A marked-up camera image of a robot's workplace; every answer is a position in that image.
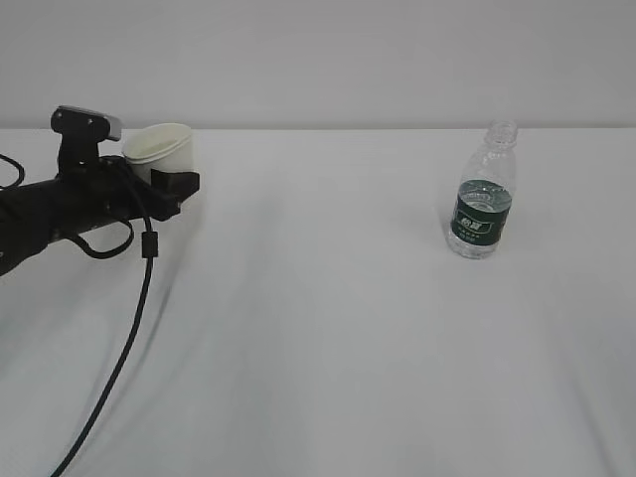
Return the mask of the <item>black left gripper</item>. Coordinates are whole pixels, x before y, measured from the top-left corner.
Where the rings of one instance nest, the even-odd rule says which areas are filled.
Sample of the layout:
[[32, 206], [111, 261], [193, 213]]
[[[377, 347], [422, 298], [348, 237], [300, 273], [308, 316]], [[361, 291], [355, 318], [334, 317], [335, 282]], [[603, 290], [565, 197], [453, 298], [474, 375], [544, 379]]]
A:
[[46, 186], [50, 234], [81, 234], [119, 220], [165, 222], [199, 190], [197, 172], [151, 170], [151, 183], [138, 178], [122, 156], [101, 156], [95, 144], [64, 143], [58, 174]]

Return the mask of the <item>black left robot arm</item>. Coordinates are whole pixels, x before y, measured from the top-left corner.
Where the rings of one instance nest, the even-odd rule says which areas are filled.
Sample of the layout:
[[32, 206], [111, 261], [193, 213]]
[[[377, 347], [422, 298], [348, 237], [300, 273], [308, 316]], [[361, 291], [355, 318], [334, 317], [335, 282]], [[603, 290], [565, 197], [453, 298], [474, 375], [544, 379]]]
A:
[[[134, 220], [147, 227], [142, 256], [156, 257], [158, 238], [152, 222], [180, 214], [182, 204], [199, 190], [196, 172], [153, 170], [146, 182], [121, 156], [101, 156], [96, 146], [63, 145], [55, 178], [1, 191], [1, 273], [60, 240], [74, 243], [91, 258], [111, 259], [132, 245]], [[82, 237], [112, 224], [124, 225], [128, 237], [111, 249], [94, 249]]]

